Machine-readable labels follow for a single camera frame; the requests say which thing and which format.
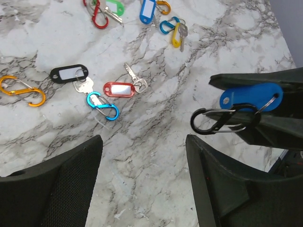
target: black key tag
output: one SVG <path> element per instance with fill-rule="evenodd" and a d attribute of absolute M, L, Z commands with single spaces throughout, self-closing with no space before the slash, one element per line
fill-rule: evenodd
<path fill-rule="evenodd" d="M 50 73 L 50 78 L 54 83 L 65 84 L 77 80 L 83 80 L 89 75 L 88 69 L 84 65 L 71 65 L 55 68 Z"/>

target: key tag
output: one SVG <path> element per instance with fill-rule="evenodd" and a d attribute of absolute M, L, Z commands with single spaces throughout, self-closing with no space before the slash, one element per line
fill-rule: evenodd
<path fill-rule="evenodd" d="M 180 23 L 177 23 L 176 27 L 175 27 L 175 30 L 174 30 L 174 34 L 172 36 L 172 40 L 171 40 L 172 45 L 175 48 L 179 48 L 181 46 L 181 36 L 179 34 L 179 31 L 178 31 L 179 26 L 180 26 Z"/>
<path fill-rule="evenodd" d="M 142 23 L 148 25 L 152 22 L 152 18 L 156 8 L 156 0 L 143 0 L 140 20 Z"/>
<path fill-rule="evenodd" d="M 108 82 L 103 86 L 103 92 L 109 97 L 133 97 L 136 93 L 131 83 Z"/>
<path fill-rule="evenodd" d="M 53 69 L 49 77 L 54 83 L 65 84 L 84 80 L 88 75 L 89 71 L 84 65 L 71 65 Z"/>
<path fill-rule="evenodd" d="M 234 104 L 249 103 L 260 112 L 268 112 L 276 109 L 282 99 L 283 90 L 278 84 L 264 83 L 227 89 L 220 97 L 220 107 L 230 109 Z"/>
<path fill-rule="evenodd" d="M 124 14 L 124 6 L 121 2 L 116 0 L 106 0 L 106 5 L 118 16 L 122 16 Z"/>

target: blue plastic tag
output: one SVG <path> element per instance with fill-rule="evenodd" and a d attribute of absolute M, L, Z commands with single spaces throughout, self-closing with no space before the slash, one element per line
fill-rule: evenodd
<path fill-rule="evenodd" d="M 220 97 L 220 107 L 230 109 L 233 104 L 249 103 L 255 105 L 258 110 L 267 104 L 273 97 L 277 97 L 263 112 L 276 109 L 282 102 L 283 90 L 275 83 L 264 83 L 253 86 L 230 88 Z"/>
<path fill-rule="evenodd" d="M 156 0 L 143 0 L 140 20 L 142 23 L 148 25 L 152 22 L 153 14 L 156 8 Z"/>

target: marble surface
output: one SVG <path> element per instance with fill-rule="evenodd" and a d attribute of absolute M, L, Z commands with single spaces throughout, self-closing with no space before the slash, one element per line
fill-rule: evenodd
<path fill-rule="evenodd" d="M 139 0 L 123 1 L 124 28 L 110 19 L 106 30 L 93 26 L 81 0 L 0 0 L 1 76 L 13 74 L 47 96 L 43 106 L 33 108 L 0 94 L 0 176 L 100 134 L 104 152 L 88 227 L 198 226 L 185 138 L 193 133 L 193 111 L 216 106 L 222 93 L 208 85 L 209 77 L 294 64 L 268 0 L 168 2 L 171 14 L 156 16 L 186 20 L 183 53 L 170 44 L 171 34 L 139 21 Z M 130 99 L 109 98 L 121 110 L 115 122 L 91 111 L 71 83 L 58 85 L 48 78 L 53 68 L 84 64 L 94 89 L 102 91 L 108 81 L 131 82 L 124 62 L 149 88 Z M 265 171 L 281 153 L 249 146 L 230 133 L 200 137 Z"/>

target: key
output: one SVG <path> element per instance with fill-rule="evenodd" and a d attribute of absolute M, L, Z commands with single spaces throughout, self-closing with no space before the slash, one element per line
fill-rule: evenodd
<path fill-rule="evenodd" d="M 94 89 L 93 89 L 94 82 L 91 78 L 86 77 L 85 82 L 83 82 L 79 85 L 78 85 L 78 83 L 79 83 L 78 81 L 73 82 L 73 85 L 74 85 L 77 92 L 84 93 L 84 94 L 88 95 L 89 93 L 94 91 Z M 96 95 L 92 95 L 90 98 L 91 98 L 92 103 L 94 105 L 101 105 L 102 104 Z"/>
<path fill-rule="evenodd" d="M 88 95 L 90 92 L 94 91 L 93 90 L 94 82 L 92 81 L 91 78 L 86 77 L 86 80 L 83 83 L 81 83 L 79 85 L 78 85 L 78 83 L 79 83 L 79 81 L 73 82 L 73 85 L 77 92 Z"/>
<path fill-rule="evenodd" d="M 114 19 L 116 22 L 118 22 L 122 27 L 124 27 L 122 18 L 120 18 L 117 14 L 113 13 L 108 6 L 105 6 L 104 9 L 100 9 L 105 14 L 109 15 L 112 19 Z"/>
<path fill-rule="evenodd" d="M 146 80 L 137 77 L 137 75 L 134 73 L 134 71 L 126 62 L 124 63 L 124 68 L 126 69 L 128 74 L 132 77 L 132 80 L 134 82 L 133 85 L 136 92 L 141 94 L 143 91 L 145 91 L 148 88 Z"/>
<path fill-rule="evenodd" d="M 151 23 L 151 24 L 154 25 L 155 27 L 158 27 L 158 26 L 159 26 L 159 23 L 158 23 L 158 21 L 157 21 L 155 15 L 153 15 L 152 23 Z"/>
<path fill-rule="evenodd" d="M 180 33 L 180 39 L 181 39 L 181 47 L 180 50 L 181 52 L 184 51 L 184 42 L 185 42 L 185 38 L 188 35 L 188 28 L 185 24 L 180 23 L 178 31 Z"/>
<path fill-rule="evenodd" d="M 3 89 L 6 89 L 6 88 L 8 88 L 8 87 L 9 87 L 9 86 L 8 86 L 6 83 L 2 83 L 2 85 L 1 85 L 1 86 L 2 86 L 2 88 L 3 88 Z"/>

